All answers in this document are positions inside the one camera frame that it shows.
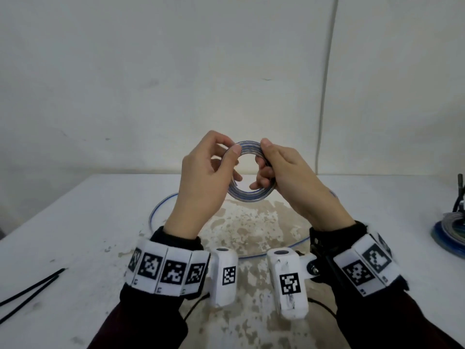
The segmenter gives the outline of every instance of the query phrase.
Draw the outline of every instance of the tabletop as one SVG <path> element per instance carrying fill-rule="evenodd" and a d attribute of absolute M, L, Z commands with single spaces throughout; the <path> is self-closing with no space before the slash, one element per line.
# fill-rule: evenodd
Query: tabletop
<path fill-rule="evenodd" d="M 148 216 L 177 192 L 180 175 L 94 175 L 0 241 L 0 300 L 62 267 L 60 278 L 0 325 L 0 347 L 87 346 L 119 301 L 123 273 L 138 237 L 149 237 Z M 410 294 L 425 316 L 465 345 L 465 261 L 439 247 L 432 226 L 450 211 L 456 190 L 426 176 L 320 176 L 351 215 L 379 232 L 392 249 Z M 251 182 L 253 176 L 245 176 Z M 163 224 L 173 200 L 157 211 Z M 274 191 L 243 203 L 229 196 L 201 231 L 206 249 L 227 246 L 257 254 L 308 236 L 308 222 Z M 306 241 L 296 249 L 308 252 Z M 308 296 L 336 309 L 331 289 L 305 281 Z M 0 317 L 26 295 L 1 308 Z M 194 301 L 180 308 L 185 315 Z M 344 348 L 331 315 L 310 304 L 303 320 L 275 310 L 266 259 L 240 261 L 236 302 L 223 309 L 201 303 L 189 317 L 182 348 Z"/>

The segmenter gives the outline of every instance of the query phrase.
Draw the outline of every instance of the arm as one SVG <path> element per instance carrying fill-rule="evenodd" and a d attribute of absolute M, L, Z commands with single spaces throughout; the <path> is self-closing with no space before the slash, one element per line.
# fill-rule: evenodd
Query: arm
<path fill-rule="evenodd" d="M 262 158 L 256 158 L 259 173 L 250 188 L 268 187 L 270 178 L 275 177 L 281 195 L 312 224 L 312 241 L 316 238 L 318 244 L 327 248 L 341 244 L 349 248 L 366 234 L 366 226 L 354 221 L 295 149 L 274 145 L 267 139 L 261 141 L 261 146 L 272 168 L 266 167 Z M 317 254 L 318 247 L 313 244 L 312 252 Z M 323 282 L 333 289 L 338 326 L 352 349 L 461 348 L 423 316 L 416 302 L 405 293 L 408 286 L 404 281 L 395 281 L 366 298 L 343 290 L 331 277 Z"/>
<path fill-rule="evenodd" d="M 226 153 L 220 144 L 232 148 Z M 242 180 L 234 170 L 240 152 L 241 147 L 229 137 L 214 131 L 206 134 L 183 159 L 174 210 L 165 226 L 150 240 L 192 251 L 203 250 L 197 235 L 221 207 L 231 176 Z M 223 157 L 223 161 L 212 159 L 213 156 Z M 183 297 L 145 293 L 125 284 L 119 299 L 120 303 L 90 343 L 90 349 L 145 347 L 148 343 L 155 348 L 173 349 L 187 336 L 187 325 L 179 314 Z"/>

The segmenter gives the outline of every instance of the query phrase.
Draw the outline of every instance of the wall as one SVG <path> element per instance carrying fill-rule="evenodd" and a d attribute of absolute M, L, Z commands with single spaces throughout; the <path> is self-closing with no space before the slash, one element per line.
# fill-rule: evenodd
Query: wall
<path fill-rule="evenodd" d="M 92 172 L 178 172 L 209 129 L 313 162 L 333 1 L 1 0 L 0 226 Z"/>
<path fill-rule="evenodd" d="M 465 173 L 465 0 L 340 0 L 321 174 Z"/>

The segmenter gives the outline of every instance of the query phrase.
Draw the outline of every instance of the worn table surface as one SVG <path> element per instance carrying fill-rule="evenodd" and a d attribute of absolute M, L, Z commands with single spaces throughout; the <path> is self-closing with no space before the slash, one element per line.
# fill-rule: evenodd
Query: worn table surface
<path fill-rule="evenodd" d="M 358 220 L 390 245 L 424 314 L 465 344 L 465 261 L 430 237 L 449 211 L 455 189 L 429 177 L 322 176 Z M 179 175 L 95 175 L 0 241 L 0 300 L 61 267 L 60 278 L 0 326 L 0 347 L 85 347 L 118 303 L 123 272 L 138 235 L 149 236 L 153 207 L 176 192 Z M 170 204 L 154 218 L 168 216 Z M 287 246 L 308 235 L 308 223 L 277 192 L 254 204 L 228 199 L 201 232 L 208 249 L 239 255 Z M 307 251 L 308 242 L 298 247 Z M 331 315 L 310 304 L 304 320 L 287 322 L 274 309 L 266 260 L 240 262 L 237 301 L 224 309 L 199 305 L 188 319 L 183 348 L 344 348 Z M 329 287 L 306 281 L 309 296 L 335 309 Z M 4 306 L 4 316 L 20 300 Z M 184 315 L 192 301 L 181 307 Z"/>

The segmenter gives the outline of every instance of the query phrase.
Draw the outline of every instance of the vertical line on wall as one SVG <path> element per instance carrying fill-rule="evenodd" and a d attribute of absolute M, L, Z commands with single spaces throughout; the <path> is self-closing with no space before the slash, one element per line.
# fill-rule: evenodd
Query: vertical line on wall
<path fill-rule="evenodd" d="M 336 22 L 336 13 L 338 11 L 338 3 L 339 3 L 339 0 L 334 0 L 333 11 L 331 13 L 331 19 L 330 19 L 330 24 L 329 24 L 328 43 L 326 45 L 325 73 L 323 74 L 320 114 L 319 114 L 319 119 L 318 119 L 318 141 L 317 141 L 317 152 L 315 155 L 315 174 L 318 174 L 318 159 L 319 159 L 319 151 L 320 151 L 320 146 L 321 146 L 321 135 L 323 131 L 323 111 L 325 109 L 326 81 L 328 79 L 329 55 L 331 53 L 331 44 L 333 43 L 334 23 Z"/>

